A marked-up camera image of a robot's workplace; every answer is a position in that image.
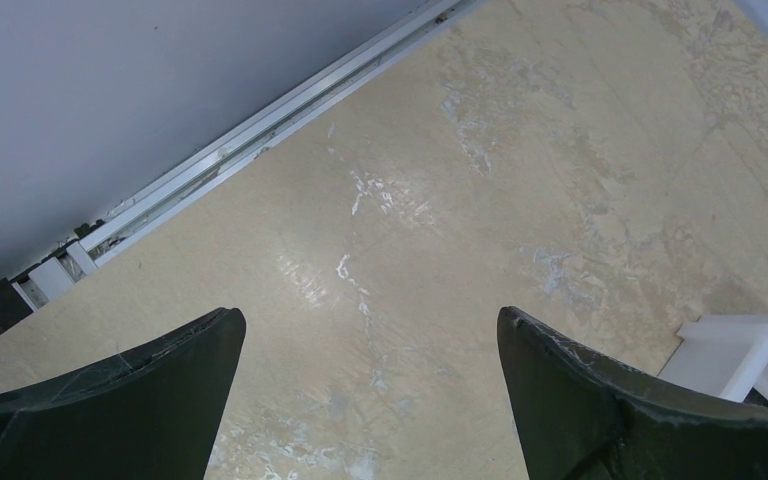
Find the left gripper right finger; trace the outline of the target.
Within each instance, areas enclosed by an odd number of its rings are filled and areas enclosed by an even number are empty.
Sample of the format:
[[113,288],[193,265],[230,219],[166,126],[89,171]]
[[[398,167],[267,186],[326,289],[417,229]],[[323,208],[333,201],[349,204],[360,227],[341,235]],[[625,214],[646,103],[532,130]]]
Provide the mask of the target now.
[[532,479],[768,479],[768,408],[677,386],[499,312],[497,343]]

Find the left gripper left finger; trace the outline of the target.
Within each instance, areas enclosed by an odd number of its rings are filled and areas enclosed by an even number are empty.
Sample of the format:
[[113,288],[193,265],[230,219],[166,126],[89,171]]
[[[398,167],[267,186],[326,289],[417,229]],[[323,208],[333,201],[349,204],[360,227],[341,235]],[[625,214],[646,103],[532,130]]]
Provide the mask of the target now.
[[0,479],[200,479],[246,335],[213,310],[82,368],[0,394]]

